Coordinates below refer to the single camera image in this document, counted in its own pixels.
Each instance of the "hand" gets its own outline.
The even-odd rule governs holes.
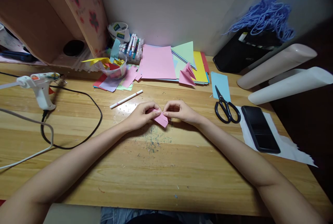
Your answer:
[[[150,108],[157,109],[157,111],[146,114],[146,111]],[[127,126],[129,131],[136,130],[143,127],[150,119],[160,115],[161,112],[161,107],[155,102],[140,103],[123,123]]]
[[[163,114],[166,117],[178,118],[191,125],[198,125],[203,119],[203,116],[195,112],[182,100],[168,101],[163,109]]]

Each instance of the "wooden desk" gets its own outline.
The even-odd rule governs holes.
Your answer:
[[[211,71],[217,72],[208,57]],[[200,114],[243,141],[239,124],[223,124],[214,113],[216,99],[211,84],[195,89],[172,82],[135,82],[133,91],[114,93],[94,89],[100,74],[75,72],[70,69],[0,64],[0,71],[19,76],[56,71],[67,75],[67,87],[90,94],[103,112],[96,134],[124,120],[138,103],[156,101],[162,108],[168,100],[182,99]],[[235,105],[249,105],[249,91],[239,88],[239,75],[227,74],[231,100]],[[0,84],[15,78],[0,74]],[[144,93],[111,110],[110,105],[143,89]],[[82,141],[96,126],[99,112],[85,95],[57,91],[57,108],[47,122],[54,127],[54,141],[72,146]],[[40,121],[31,89],[13,87],[0,91],[0,107]],[[269,104],[269,112],[281,135],[288,136]],[[0,165],[19,161],[47,147],[40,126],[5,113],[0,113]],[[68,151],[52,149],[14,168],[0,171],[0,199],[7,199],[40,169]],[[262,154],[274,164],[327,219],[332,219],[333,206],[307,165]],[[126,135],[61,198],[68,204],[126,208],[197,211],[207,213],[268,215],[256,191],[195,128],[173,122],[166,131],[153,122]]]

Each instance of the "black phone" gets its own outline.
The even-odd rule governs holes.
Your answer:
[[[261,108],[242,106],[242,112],[257,150],[264,153],[281,153]]]

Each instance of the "tape roll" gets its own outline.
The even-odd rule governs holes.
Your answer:
[[[125,42],[129,42],[129,30],[128,25],[123,22],[115,22],[108,26],[108,31],[113,40],[116,38],[120,41],[120,44],[124,44]]]

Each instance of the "blue yarn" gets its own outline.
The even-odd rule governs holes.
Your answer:
[[[293,28],[289,28],[287,23],[291,8],[288,4],[276,1],[261,0],[260,3],[250,7],[246,15],[233,24],[225,34],[247,27],[252,28],[251,35],[258,35],[265,30],[275,31],[277,38],[282,42],[292,39],[295,31]]]

